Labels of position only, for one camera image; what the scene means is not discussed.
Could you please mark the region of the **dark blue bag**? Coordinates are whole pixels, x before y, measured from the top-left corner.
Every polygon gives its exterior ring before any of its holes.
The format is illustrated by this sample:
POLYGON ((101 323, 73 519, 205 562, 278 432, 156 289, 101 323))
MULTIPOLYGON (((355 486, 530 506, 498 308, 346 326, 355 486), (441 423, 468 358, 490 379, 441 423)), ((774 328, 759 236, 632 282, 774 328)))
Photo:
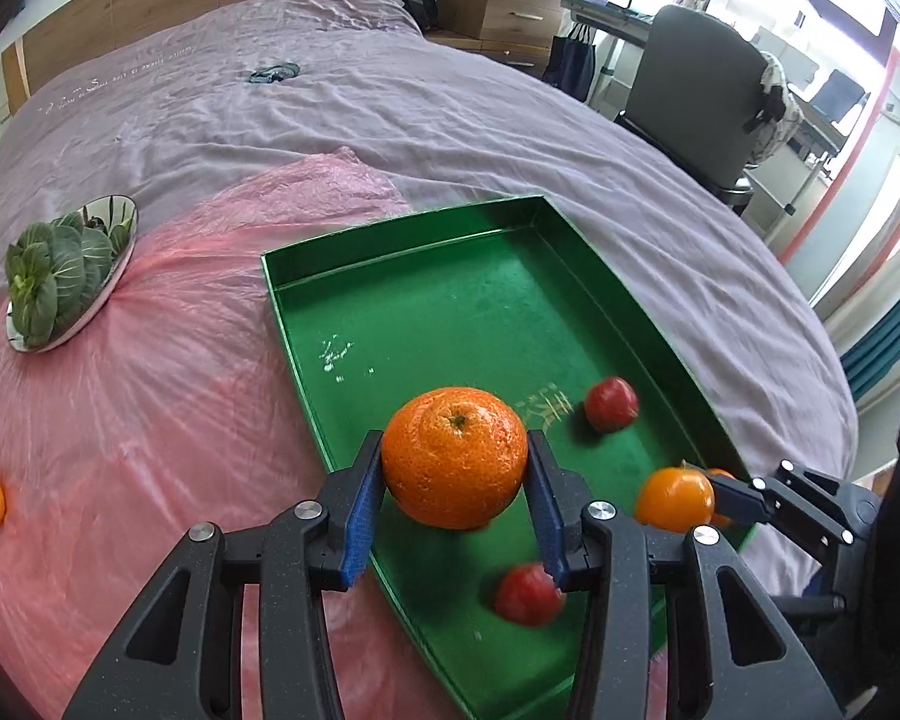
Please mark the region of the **dark blue bag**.
POLYGON ((541 81, 585 103, 589 99, 595 67, 595 30, 583 23, 575 23, 566 36, 553 37, 541 81))

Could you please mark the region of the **desk with items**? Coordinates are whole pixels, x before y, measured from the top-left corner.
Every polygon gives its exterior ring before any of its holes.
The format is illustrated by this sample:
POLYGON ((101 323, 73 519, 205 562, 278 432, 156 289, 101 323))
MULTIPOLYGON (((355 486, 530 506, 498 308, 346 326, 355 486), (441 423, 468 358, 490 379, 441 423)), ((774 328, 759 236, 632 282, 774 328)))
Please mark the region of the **desk with items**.
POLYGON ((790 89, 781 60, 724 21, 681 5, 647 20, 613 4, 560 4, 578 25, 642 50, 617 125, 735 213, 751 202, 748 171, 798 133, 818 150, 813 174, 844 148, 844 135, 790 89))

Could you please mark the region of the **grey office chair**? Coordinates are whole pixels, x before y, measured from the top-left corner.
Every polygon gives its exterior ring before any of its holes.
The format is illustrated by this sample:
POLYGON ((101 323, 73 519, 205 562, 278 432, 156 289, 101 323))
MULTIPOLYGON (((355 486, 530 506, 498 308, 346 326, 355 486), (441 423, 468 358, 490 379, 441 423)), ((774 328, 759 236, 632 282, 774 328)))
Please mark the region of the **grey office chair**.
POLYGON ((766 68, 763 54, 724 21, 667 5, 653 18, 616 122, 741 213, 752 197, 745 166, 766 68))

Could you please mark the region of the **wooden drawer cabinet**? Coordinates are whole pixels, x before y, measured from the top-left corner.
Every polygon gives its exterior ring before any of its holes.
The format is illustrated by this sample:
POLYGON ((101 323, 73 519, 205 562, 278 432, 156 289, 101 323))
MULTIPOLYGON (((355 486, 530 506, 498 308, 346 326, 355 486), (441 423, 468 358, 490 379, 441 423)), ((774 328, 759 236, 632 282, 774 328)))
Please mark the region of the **wooden drawer cabinet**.
POLYGON ((560 0, 437 0, 437 43, 539 78, 562 21, 560 0))

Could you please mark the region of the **pink plastic sheet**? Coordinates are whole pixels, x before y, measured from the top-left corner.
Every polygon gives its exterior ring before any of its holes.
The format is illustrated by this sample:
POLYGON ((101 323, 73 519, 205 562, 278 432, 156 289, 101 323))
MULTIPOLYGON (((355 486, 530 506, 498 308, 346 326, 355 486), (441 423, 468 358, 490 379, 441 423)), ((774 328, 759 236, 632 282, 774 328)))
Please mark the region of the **pink plastic sheet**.
POLYGON ((261 255, 408 210, 351 151, 308 156, 154 224, 61 348, 0 330, 0 692, 59 717, 193 523, 253 527, 317 492, 261 255))

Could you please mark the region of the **purple bed cover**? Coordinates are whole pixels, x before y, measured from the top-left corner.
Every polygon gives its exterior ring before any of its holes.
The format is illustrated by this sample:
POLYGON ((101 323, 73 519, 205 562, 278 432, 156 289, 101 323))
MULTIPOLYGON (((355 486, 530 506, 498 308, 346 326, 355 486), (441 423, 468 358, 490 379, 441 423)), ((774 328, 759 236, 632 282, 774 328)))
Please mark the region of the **purple bed cover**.
POLYGON ((233 5, 43 88, 0 145, 0 320, 2 257, 26 224, 118 192, 137 201, 146 234, 341 149, 409 210, 548 197, 662 328, 752 472, 782 458, 850 470, 859 431, 836 351, 746 224, 593 110, 424 41, 395 0, 233 5), (284 62, 301 75, 247 82, 284 62))

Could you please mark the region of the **red apple in tray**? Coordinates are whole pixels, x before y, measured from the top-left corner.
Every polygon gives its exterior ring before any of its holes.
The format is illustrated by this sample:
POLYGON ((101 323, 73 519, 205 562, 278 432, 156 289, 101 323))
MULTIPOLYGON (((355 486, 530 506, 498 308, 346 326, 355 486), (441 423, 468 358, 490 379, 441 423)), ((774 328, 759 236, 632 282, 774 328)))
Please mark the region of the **red apple in tray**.
POLYGON ((541 562, 512 567, 494 593, 494 613, 524 628, 546 626, 562 613, 564 606, 566 595, 556 587, 541 562))
POLYGON ((622 377, 595 383, 583 399, 583 413, 597 433, 617 433, 639 418, 639 397, 622 377))

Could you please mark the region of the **dark small object on bed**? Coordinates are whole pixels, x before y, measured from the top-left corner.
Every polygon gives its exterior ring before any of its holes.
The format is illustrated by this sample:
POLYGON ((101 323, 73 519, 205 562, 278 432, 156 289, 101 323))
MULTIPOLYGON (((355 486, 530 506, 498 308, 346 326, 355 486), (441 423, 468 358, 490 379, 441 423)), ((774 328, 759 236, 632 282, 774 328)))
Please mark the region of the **dark small object on bed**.
POLYGON ((287 82, 301 75, 301 67, 294 62, 258 67, 248 75, 247 82, 252 85, 272 85, 272 83, 287 82))

